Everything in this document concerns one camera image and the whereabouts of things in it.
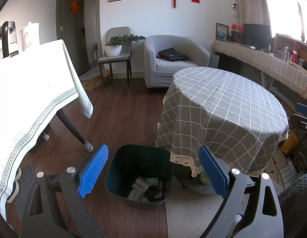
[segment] globe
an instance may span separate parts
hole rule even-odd
[[[218,37],[219,37],[220,39],[224,39],[224,38],[225,38],[225,34],[224,34],[223,32],[220,32],[220,33],[218,34]]]

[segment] potted plant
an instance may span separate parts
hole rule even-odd
[[[144,39],[145,39],[144,36],[137,36],[134,34],[111,37],[110,40],[105,45],[106,54],[107,56],[117,56],[121,52],[123,43],[132,42],[132,41],[137,43]]]

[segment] round table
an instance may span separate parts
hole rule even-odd
[[[171,162],[203,171],[198,159],[207,145],[230,168],[263,170],[278,142],[288,134],[288,119],[266,89],[237,74],[191,67],[173,75],[164,99],[157,146]]]

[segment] black monitor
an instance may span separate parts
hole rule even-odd
[[[256,48],[267,48],[270,43],[270,26],[261,24],[243,25],[243,44]]]

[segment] trash can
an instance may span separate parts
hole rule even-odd
[[[120,147],[105,179],[106,189],[130,206],[154,209],[161,206],[171,191],[173,165],[165,149],[127,144]],[[163,196],[157,202],[127,199],[131,185],[138,177],[158,177],[164,182]]]

